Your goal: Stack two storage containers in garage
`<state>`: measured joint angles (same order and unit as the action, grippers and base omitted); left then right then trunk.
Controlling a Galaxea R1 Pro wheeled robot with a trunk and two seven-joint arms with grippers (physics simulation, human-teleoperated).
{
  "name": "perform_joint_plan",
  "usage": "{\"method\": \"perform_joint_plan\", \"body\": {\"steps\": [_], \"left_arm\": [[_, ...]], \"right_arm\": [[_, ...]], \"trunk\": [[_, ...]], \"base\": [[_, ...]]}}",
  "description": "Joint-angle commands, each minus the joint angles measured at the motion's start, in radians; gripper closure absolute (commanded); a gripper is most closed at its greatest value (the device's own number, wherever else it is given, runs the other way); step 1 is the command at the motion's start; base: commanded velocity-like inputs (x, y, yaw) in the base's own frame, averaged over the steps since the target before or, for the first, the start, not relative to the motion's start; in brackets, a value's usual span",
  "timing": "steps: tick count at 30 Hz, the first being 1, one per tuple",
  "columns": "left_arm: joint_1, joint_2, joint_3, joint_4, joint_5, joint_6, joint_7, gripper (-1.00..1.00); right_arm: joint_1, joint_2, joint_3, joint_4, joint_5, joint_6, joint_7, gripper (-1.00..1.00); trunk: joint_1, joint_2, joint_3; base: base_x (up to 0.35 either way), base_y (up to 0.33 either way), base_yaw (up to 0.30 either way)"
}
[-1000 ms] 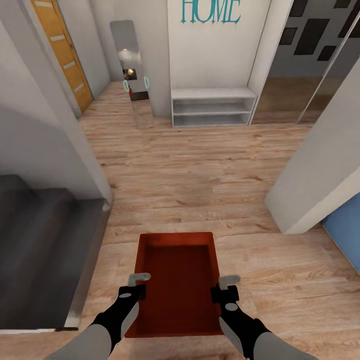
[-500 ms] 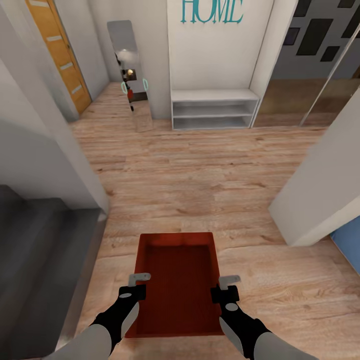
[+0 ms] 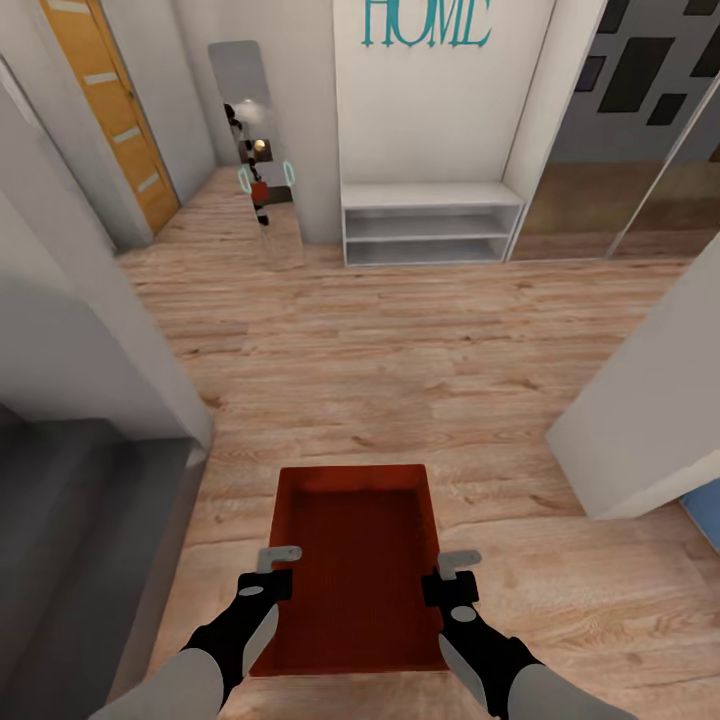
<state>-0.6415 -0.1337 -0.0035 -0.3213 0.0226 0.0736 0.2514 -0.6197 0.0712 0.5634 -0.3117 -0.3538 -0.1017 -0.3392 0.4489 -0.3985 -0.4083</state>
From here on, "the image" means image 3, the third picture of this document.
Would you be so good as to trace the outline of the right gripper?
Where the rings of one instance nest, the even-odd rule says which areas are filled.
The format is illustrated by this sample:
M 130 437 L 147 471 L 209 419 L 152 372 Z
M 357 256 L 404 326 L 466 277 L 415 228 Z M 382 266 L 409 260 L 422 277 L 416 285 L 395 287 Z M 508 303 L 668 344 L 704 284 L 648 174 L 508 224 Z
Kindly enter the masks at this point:
M 436 571 L 432 575 L 422 576 L 422 587 L 427 607 L 441 607 L 443 599 L 452 592 L 464 593 L 471 603 L 479 601 L 479 592 L 472 571 L 456 572 L 456 579 L 443 581 Z

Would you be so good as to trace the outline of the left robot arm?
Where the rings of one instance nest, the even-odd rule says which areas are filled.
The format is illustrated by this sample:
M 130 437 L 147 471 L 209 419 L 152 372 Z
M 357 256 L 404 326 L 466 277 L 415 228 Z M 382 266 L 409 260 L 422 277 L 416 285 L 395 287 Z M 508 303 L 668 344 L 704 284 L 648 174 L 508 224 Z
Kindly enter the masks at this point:
M 272 564 L 301 555 L 295 545 L 259 549 L 256 572 L 240 574 L 231 607 L 201 625 L 153 675 L 87 720 L 215 720 L 273 639 L 276 601 L 292 598 L 293 569 L 273 570 Z

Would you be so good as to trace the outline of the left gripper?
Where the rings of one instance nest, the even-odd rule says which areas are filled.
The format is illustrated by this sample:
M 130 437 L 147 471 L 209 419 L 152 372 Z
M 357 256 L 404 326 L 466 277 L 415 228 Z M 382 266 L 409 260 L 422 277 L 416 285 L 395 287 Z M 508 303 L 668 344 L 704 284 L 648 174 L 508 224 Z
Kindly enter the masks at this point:
M 238 578 L 238 591 L 248 584 L 265 581 L 271 584 L 275 592 L 276 601 L 290 600 L 293 589 L 293 569 L 273 570 L 272 573 L 258 574 L 257 572 L 241 573 Z

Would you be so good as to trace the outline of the storage box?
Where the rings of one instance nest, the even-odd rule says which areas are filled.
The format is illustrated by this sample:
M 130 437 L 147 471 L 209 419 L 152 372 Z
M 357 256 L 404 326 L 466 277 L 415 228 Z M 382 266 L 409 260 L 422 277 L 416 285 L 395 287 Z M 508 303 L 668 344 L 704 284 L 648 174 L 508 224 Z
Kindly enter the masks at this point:
M 269 547 L 295 545 L 290 600 L 251 677 L 449 671 L 425 464 L 283 467 Z

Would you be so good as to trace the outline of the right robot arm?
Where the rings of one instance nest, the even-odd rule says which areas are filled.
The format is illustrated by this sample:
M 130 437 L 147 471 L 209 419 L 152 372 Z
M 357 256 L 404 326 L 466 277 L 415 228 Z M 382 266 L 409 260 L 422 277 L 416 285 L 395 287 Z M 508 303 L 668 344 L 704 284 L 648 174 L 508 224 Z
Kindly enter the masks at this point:
M 515 636 L 507 639 L 482 624 L 473 603 L 479 592 L 472 571 L 476 549 L 437 555 L 440 572 L 422 576 L 427 607 L 441 607 L 439 645 L 452 671 L 493 716 L 501 720 L 639 720 L 563 679 L 531 655 Z

